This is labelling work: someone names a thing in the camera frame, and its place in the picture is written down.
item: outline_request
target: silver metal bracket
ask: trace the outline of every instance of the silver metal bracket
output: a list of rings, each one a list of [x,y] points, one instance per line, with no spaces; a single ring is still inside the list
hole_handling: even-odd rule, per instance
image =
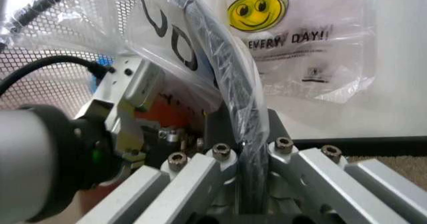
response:
[[[104,120],[111,133],[117,155],[130,162],[130,168],[140,167],[145,154],[141,152],[144,135],[135,118],[135,110],[147,111],[160,92],[165,73],[138,56],[119,56],[102,79],[92,99],[76,118],[92,117]]]

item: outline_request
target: gray cylinder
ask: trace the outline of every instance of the gray cylinder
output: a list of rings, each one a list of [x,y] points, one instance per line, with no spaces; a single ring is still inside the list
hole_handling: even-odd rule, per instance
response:
[[[25,110],[0,111],[0,223],[28,220],[48,199],[55,150],[43,122]]]

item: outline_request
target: screw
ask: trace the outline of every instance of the screw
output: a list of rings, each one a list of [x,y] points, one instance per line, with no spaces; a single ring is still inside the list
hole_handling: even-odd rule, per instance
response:
[[[169,155],[167,163],[172,171],[179,172],[187,164],[187,155],[182,152],[176,152]]]
[[[230,152],[230,147],[224,143],[215,144],[215,146],[212,148],[213,158],[217,159],[218,161],[227,160],[230,157]]]
[[[203,146],[205,145],[203,138],[197,138],[195,142],[195,146],[197,149],[197,152],[201,153],[203,151]]]
[[[167,133],[166,131],[164,131],[164,130],[160,130],[160,131],[158,132],[158,137],[159,137],[160,139],[165,139],[167,136],[168,136],[168,133]]]
[[[127,76],[131,76],[134,72],[132,72],[132,70],[130,69],[125,69],[124,74],[126,74]]]
[[[280,137],[276,139],[274,143],[274,149],[281,154],[290,154],[292,152],[292,148],[294,147],[294,142],[285,137]]]
[[[96,141],[95,143],[94,143],[94,146],[95,146],[95,148],[100,148],[101,147],[101,141]]]
[[[176,130],[170,130],[169,134],[166,137],[166,140],[170,143],[176,143],[180,140],[179,135],[177,134]]]
[[[77,138],[81,138],[82,137],[82,130],[80,128],[75,128],[74,134]]]
[[[341,155],[343,154],[339,148],[332,145],[324,145],[321,148],[321,152],[330,158],[334,163],[339,163]]]

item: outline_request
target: metal frame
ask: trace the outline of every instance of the metal frame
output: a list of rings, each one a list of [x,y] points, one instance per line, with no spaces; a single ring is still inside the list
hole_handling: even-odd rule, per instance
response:
[[[318,149],[286,155],[269,145],[270,171],[286,179],[302,203],[303,213],[330,223],[336,213],[347,223],[407,223]]]
[[[410,223],[427,223],[427,193],[386,165],[372,159],[345,171]]]
[[[184,224],[207,211],[222,185],[220,164],[196,154],[134,223]]]
[[[168,183],[169,176],[167,174],[143,166],[77,223],[132,223]]]

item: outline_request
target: black hose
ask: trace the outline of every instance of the black hose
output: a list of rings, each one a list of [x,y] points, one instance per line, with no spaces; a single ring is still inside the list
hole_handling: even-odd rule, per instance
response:
[[[82,65],[88,69],[97,79],[102,79],[104,75],[110,71],[113,72],[112,68],[102,66],[96,62],[90,62],[81,58],[67,55],[51,56],[46,58],[38,59],[34,62],[31,62],[15,72],[11,73],[9,76],[4,78],[0,82],[0,97],[18,80],[20,80],[25,75],[48,65],[56,63],[76,63]]]

